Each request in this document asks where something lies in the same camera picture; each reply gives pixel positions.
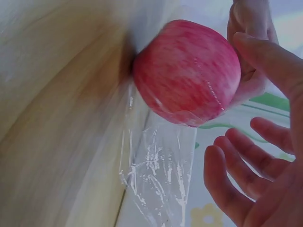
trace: apple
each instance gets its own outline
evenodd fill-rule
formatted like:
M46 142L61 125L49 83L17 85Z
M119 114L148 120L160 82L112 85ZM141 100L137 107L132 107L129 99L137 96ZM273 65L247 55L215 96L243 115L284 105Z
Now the apple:
M155 113L172 123L198 127L229 106L241 68L233 47L219 33L174 20L136 57L133 75Z

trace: palm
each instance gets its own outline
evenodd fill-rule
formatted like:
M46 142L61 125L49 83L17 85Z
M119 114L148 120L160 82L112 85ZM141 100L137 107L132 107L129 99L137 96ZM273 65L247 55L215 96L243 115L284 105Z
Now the palm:
M241 0L233 4L227 28L227 39L232 46L236 32L244 32L259 39L278 43L268 1ZM232 100L232 106L264 93L268 79L250 66L239 53L241 81Z
M251 125L268 142L293 154L288 129L261 118L252 120ZM217 205L237 226L301 226L302 214L292 212L296 206L300 206L297 210L303 210L303 178L297 175L303 171L303 165L299 160L290 163L274 158L236 129L217 138L214 145L205 154L205 185ZM252 172L243 159L261 177ZM256 202L233 187L226 170L244 193Z

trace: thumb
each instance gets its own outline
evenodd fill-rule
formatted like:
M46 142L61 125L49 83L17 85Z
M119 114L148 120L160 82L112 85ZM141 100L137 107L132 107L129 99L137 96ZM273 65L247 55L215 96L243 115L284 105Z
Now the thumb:
M264 73L290 100L303 91L303 60L277 44L244 33L234 35L234 45L256 70Z

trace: yellow flower pattern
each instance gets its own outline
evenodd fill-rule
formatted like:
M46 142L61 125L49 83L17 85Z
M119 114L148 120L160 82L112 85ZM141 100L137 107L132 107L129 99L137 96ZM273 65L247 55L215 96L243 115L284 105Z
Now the yellow flower pattern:
M192 227L223 227L223 212L209 203L201 208L191 210Z

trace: wooden surface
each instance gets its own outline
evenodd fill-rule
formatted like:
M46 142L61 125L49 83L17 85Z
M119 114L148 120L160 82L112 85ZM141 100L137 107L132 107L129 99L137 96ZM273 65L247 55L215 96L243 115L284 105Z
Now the wooden surface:
M176 3L0 1L0 227L114 225L131 61Z

